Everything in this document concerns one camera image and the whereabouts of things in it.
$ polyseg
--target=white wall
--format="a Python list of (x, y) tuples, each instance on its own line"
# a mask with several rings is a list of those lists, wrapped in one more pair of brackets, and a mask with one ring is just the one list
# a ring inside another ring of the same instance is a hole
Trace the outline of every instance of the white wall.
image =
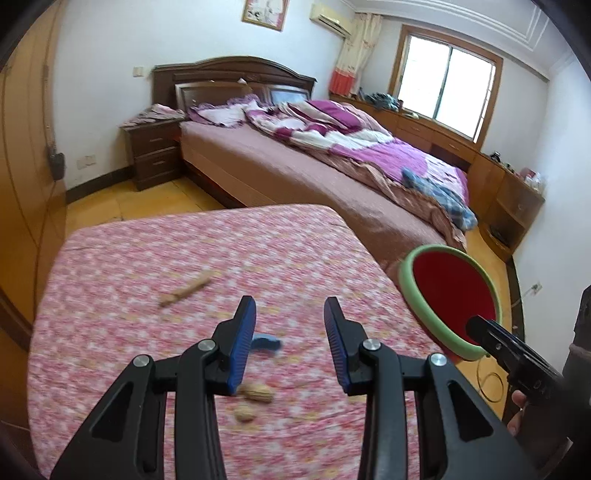
[(546, 202), (516, 252), (529, 345), (562, 369), (581, 294), (591, 284), (591, 82), (573, 62), (550, 82), (534, 170), (548, 178)]
[[(388, 90), (401, 29), (401, 20), (384, 18), (378, 43), (361, 81), (365, 93)], [(487, 154), (500, 152), (503, 162), (510, 163), (517, 170), (531, 165), (547, 95), (545, 81), (505, 58), (495, 112), (482, 151)]]
[[(323, 0), (342, 15), (341, 0)], [(134, 66), (252, 55), (318, 80), (327, 96), (342, 38), (309, 20), (313, 0), (292, 0), (283, 32), (241, 22), (244, 0), (70, 0), (61, 28), (54, 77), (57, 147), (67, 161), (66, 186), (125, 167), (118, 125), (151, 103), (151, 78)], [(97, 164), (76, 162), (96, 155)]]

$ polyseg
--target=pillow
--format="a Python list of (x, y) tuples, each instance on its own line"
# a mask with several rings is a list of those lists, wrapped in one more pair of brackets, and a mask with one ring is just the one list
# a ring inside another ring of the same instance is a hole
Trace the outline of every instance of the pillow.
[(224, 108), (210, 108), (197, 110), (198, 116), (210, 121), (213, 125), (219, 127), (236, 127), (246, 121), (243, 105), (229, 105)]
[(219, 127), (238, 127), (246, 122), (244, 109), (259, 108), (259, 97), (249, 94), (244, 98), (231, 98), (226, 105), (213, 106), (202, 103), (189, 109), (189, 117), (200, 124), (217, 125)]

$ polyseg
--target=window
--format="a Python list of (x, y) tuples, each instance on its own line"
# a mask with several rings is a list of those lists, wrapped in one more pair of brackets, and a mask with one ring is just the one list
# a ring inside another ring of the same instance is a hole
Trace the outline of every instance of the window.
[(492, 117), (502, 58), (476, 45), (405, 25), (390, 92), (478, 147)]

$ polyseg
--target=table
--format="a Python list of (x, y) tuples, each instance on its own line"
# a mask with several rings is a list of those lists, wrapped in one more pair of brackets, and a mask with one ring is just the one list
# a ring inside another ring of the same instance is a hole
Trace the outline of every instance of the table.
[[(170, 307), (158, 296), (203, 270), (203, 290)], [(323, 206), (220, 210), (109, 223), (74, 233), (60, 251), (31, 342), (28, 408), (35, 453), (49, 476), (68, 441), (127, 363), (182, 353), (233, 316), (242, 295), (257, 332), (284, 343), (253, 353), (245, 380), (276, 391), (238, 423), (237, 398), (216, 399), (228, 478), (354, 479), (365, 399), (344, 395), (324, 331), (323, 303), (404, 355), (438, 351), (400, 293), (343, 219)], [(411, 477), (418, 477), (416, 417), (407, 401)], [(165, 477), (174, 478), (174, 401), (167, 403)]]

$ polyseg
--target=air conditioner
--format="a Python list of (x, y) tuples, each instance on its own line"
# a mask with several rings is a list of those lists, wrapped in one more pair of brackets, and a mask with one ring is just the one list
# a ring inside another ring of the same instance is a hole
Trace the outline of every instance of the air conditioner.
[(349, 38), (353, 23), (323, 4), (312, 5), (310, 20), (344, 38)]

